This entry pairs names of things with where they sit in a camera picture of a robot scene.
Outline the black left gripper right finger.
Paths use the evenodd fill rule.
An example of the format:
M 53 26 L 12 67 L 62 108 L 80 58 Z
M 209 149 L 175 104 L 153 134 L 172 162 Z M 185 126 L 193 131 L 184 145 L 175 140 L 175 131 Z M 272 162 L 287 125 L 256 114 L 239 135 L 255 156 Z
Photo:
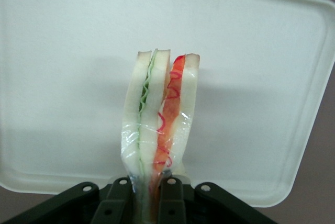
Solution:
M 160 185 L 158 223 L 275 223 L 211 182 L 192 188 L 176 177 Z

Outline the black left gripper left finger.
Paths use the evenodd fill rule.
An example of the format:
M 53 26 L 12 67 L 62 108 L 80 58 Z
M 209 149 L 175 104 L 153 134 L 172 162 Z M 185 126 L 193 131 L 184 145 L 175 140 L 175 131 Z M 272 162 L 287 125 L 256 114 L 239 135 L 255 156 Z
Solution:
M 79 183 L 4 223 L 131 223 L 132 189 L 127 177 L 104 188 Z

